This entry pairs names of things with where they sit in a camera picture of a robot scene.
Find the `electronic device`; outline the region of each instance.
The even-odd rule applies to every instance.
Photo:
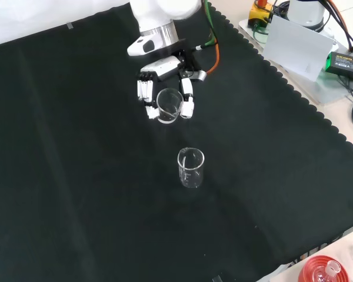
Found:
[[[325,71],[353,80],[353,56],[331,52],[327,58]]]

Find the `orange cable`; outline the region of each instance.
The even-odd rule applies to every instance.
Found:
[[[344,28],[346,31],[348,31],[347,28],[347,24],[345,23],[344,17],[341,15],[340,10],[337,8],[336,4],[332,1],[332,0],[327,0],[329,3],[331,3],[331,5],[335,8],[335,10],[337,11],[337,14],[340,17],[340,20],[342,21],[342,23],[344,24]]]
[[[209,71],[207,71],[207,75],[210,75],[217,68],[218,64],[219,64],[219,47],[218,47],[218,44],[216,44],[216,63]]]

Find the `robotic hand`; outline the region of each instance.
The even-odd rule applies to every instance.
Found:
[[[155,103],[155,84],[179,77],[179,91],[184,97],[182,118],[194,113],[192,81],[204,81],[204,72],[195,60],[185,39],[179,40],[174,19],[187,19],[201,7],[200,0],[131,0],[131,8],[139,23],[141,36],[128,48],[130,56],[157,52],[162,59],[144,66],[137,81],[138,98],[150,119],[159,116]]]

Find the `paper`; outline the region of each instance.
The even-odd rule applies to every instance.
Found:
[[[273,17],[268,33],[263,57],[316,81],[334,40],[278,16]]]

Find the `red container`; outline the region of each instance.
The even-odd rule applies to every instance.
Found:
[[[299,274],[298,282],[312,282],[312,274],[314,270],[319,266],[326,266],[330,260],[336,261],[334,258],[327,256],[316,256],[309,259]],[[349,282],[347,271],[344,269],[341,263],[339,264],[341,266],[341,271],[339,274],[337,274],[337,282]]]

